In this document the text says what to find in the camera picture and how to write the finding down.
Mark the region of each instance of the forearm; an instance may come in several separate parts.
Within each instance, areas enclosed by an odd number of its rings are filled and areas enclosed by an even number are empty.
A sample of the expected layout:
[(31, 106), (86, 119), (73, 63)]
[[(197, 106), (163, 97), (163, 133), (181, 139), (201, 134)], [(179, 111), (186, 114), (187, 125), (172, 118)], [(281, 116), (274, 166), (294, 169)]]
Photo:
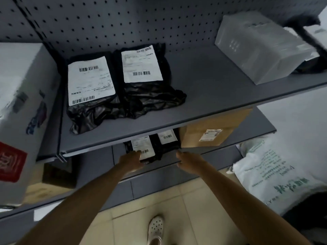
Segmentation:
[(204, 164), (199, 175), (251, 245), (310, 244), (283, 218), (211, 165)]
[(39, 221), (17, 244), (78, 245), (125, 172), (118, 164), (89, 182)]

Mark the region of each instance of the perforated metal panel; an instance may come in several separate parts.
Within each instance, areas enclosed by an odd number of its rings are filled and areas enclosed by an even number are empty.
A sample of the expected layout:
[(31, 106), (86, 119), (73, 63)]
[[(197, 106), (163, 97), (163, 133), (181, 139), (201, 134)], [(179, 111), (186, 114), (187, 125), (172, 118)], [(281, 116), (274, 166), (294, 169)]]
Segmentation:
[(13, 0), (0, 0), (0, 42), (42, 42)]
[(22, 0), (50, 46), (64, 58), (145, 43), (168, 50), (213, 44), (222, 17), (258, 10), (276, 22), (318, 15), (327, 0)]

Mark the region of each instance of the red square logo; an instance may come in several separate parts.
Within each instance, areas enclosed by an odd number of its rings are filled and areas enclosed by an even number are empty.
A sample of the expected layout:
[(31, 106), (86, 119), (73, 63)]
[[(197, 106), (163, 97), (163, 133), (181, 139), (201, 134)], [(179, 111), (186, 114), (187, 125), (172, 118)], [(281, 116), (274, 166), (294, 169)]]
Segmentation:
[(27, 153), (0, 142), (0, 181), (17, 182)]

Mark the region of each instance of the shoe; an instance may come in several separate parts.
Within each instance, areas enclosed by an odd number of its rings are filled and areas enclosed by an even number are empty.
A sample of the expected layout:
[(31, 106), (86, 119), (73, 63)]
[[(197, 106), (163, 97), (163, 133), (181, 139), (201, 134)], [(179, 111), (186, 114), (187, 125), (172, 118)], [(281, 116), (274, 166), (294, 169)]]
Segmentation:
[(162, 236), (164, 234), (164, 218), (160, 215), (155, 216), (149, 223), (149, 230), (147, 233), (147, 245), (150, 245), (151, 241), (154, 239), (158, 239), (159, 243), (157, 245), (162, 244)]

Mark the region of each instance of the white plastic bag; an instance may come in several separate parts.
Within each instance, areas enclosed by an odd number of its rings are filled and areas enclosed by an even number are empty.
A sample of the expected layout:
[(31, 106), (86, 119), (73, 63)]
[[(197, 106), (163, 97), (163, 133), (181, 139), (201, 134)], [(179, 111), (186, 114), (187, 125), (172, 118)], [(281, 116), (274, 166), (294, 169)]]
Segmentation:
[(326, 191), (327, 185), (286, 159), (270, 137), (241, 145), (243, 159), (233, 170), (243, 187), (277, 214), (283, 215), (308, 196)]

